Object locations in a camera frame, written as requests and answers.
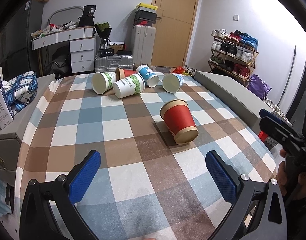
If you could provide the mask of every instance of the purple plastic bag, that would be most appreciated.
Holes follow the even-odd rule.
[[[272,88],[269,87],[268,84],[263,82],[263,80],[261,80],[258,75],[253,74],[252,76],[250,76],[250,83],[247,89],[263,100],[264,98],[266,98]]]

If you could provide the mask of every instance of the wooden door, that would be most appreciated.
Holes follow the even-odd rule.
[[[182,66],[189,46],[197,0],[155,0],[157,22],[152,66]]]

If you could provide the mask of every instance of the checkered tablecloth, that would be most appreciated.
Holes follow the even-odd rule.
[[[28,181],[67,174],[94,149],[101,167],[77,208],[99,239],[207,239],[230,204],[205,166],[210,150],[256,181],[268,181],[275,162],[258,137],[216,96],[191,77],[175,94],[160,82],[142,94],[99,96],[92,74],[52,83],[27,126],[16,176],[16,196]],[[159,116],[164,103],[184,99],[199,130],[176,145]],[[56,206],[52,206],[60,221]],[[63,222],[59,222],[68,234]]]

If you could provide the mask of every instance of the human hand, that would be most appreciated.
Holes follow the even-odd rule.
[[[286,153],[287,152],[285,150],[283,150],[283,149],[280,150],[280,155],[283,158],[285,158]],[[277,175],[276,175],[276,179],[277,179],[278,185],[280,187],[282,196],[286,195],[285,185],[287,184],[287,175],[284,171],[284,166],[285,166],[285,162],[283,161],[283,162],[280,163],[280,165],[278,167]],[[295,195],[293,200],[299,200],[299,199],[302,199],[302,198],[306,197],[306,172],[302,172],[299,175],[298,183],[300,185],[302,185],[302,187],[301,187],[300,191]]]

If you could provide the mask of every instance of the shoe rack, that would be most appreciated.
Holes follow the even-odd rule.
[[[214,40],[220,40],[221,42],[228,42],[228,43],[230,43],[230,44],[235,44],[235,45],[237,45],[238,47],[241,47],[242,49],[247,49],[247,50],[249,50],[249,51],[253,54],[253,59],[252,59],[252,60],[250,61],[250,63],[248,64],[248,63],[245,63],[243,60],[237,59],[237,58],[235,58],[235,57],[231,57],[231,56],[229,56],[229,55],[227,55],[227,54],[224,54],[224,53],[221,53],[221,52],[219,52],[219,51],[216,51],[216,50],[211,49],[211,52],[212,52],[213,56],[222,56],[222,59],[223,59],[223,61],[224,61],[224,64],[225,64],[225,62],[226,62],[227,59],[234,59],[236,62],[241,63],[241,64],[247,66],[248,69],[249,69],[249,75],[248,75],[246,78],[241,78],[241,77],[239,77],[238,75],[234,75],[233,73],[231,73],[231,72],[229,72],[229,71],[227,71],[227,70],[221,68],[221,66],[218,66],[218,65],[216,65],[216,64],[214,64],[214,63],[211,63],[211,62],[208,62],[209,66],[210,66],[210,68],[211,68],[210,73],[213,72],[213,70],[214,70],[215,68],[218,68],[218,69],[224,71],[225,73],[227,73],[227,74],[229,74],[229,75],[231,75],[231,76],[233,76],[233,77],[239,79],[240,81],[242,81],[243,84],[244,84],[244,86],[246,87],[246,86],[247,86],[247,82],[250,81],[250,79],[249,79],[250,76],[252,75],[253,71],[255,70],[255,59],[256,59],[256,57],[258,56],[259,53],[258,53],[257,51],[255,51],[254,48],[251,47],[251,46],[247,46],[247,45],[245,45],[245,44],[241,44],[241,43],[239,43],[239,42],[232,41],[232,40],[229,40],[229,39],[226,39],[226,38],[219,38],[219,37],[214,37],[214,36],[212,36],[212,37],[214,38]]]

